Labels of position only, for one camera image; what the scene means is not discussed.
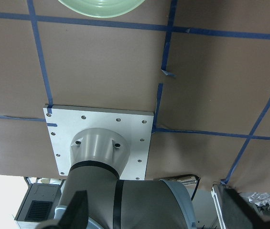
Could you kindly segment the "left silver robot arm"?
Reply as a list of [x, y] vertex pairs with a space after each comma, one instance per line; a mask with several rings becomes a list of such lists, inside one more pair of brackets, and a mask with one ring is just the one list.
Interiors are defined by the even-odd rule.
[[71, 167], [54, 218], [40, 229], [195, 229], [186, 187], [160, 180], [123, 180], [130, 156], [116, 132], [90, 128], [70, 144]]

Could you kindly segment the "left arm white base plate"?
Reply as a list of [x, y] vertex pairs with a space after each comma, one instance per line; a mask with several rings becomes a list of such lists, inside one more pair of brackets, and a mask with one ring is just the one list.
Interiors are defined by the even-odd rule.
[[124, 180], [144, 180], [152, 112], [54, 105], [43, 108], [58, 173], [81, 161], [114, 168]]

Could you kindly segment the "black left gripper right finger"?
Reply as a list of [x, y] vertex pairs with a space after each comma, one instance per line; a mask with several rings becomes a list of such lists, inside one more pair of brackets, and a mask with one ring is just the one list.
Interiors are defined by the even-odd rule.
[[270, 203], [258, 206], [234, 189], [222, 186], [221, 228], [270, 229]]

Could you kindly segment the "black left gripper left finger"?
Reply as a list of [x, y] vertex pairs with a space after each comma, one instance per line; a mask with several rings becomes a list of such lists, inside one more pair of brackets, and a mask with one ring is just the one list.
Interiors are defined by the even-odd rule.
[[39, 229], [86, 229], [88, 225], [87, 191], [76, 191], [68, 206], [55, 208], [54, 219], [42, 221]]

